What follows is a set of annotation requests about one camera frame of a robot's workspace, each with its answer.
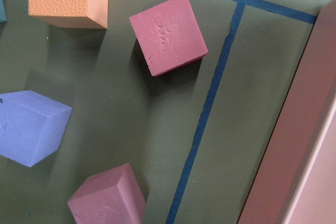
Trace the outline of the pink plastic tray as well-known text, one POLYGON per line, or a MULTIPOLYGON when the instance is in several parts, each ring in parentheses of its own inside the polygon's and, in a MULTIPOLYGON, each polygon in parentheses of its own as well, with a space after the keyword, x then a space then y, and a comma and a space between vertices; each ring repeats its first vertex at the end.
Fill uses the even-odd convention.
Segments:
POLYGON ((335 1, 318 13, 239 223, 335 223, 335 1))

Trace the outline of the red foam block near tray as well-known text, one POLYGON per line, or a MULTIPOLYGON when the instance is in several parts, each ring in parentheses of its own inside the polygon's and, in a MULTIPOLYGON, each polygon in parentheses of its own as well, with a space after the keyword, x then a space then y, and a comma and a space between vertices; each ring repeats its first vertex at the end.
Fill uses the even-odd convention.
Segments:
POLYGON ((129 20, 154 77, 208 53, 189 0, 168 0, 129 20))

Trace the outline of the red foam block inner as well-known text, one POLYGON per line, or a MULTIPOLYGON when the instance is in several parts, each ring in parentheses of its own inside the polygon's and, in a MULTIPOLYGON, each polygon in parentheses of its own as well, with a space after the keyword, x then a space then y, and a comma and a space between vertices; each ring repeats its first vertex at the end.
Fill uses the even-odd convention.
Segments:
POLYGON ((88 177, 68 200, 76 223, 141 223, 145 206, 129 163, 88 177))

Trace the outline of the light blue foam block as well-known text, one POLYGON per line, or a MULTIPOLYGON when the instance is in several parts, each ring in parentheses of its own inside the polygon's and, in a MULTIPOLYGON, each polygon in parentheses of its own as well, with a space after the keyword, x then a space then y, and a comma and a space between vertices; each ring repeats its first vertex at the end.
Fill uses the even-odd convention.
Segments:
POLYGON ((0 0, 0 23, 6 22, 7 16, 3 0, 0 0))

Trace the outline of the purple foam block right side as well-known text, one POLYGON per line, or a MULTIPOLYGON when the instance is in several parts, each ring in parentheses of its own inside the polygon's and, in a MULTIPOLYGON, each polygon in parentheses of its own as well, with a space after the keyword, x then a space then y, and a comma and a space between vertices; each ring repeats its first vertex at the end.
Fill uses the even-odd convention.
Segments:
POLYGON ((57 151, 72 108, 34 91, 1 94, 1 155, 32 167, 57 151))

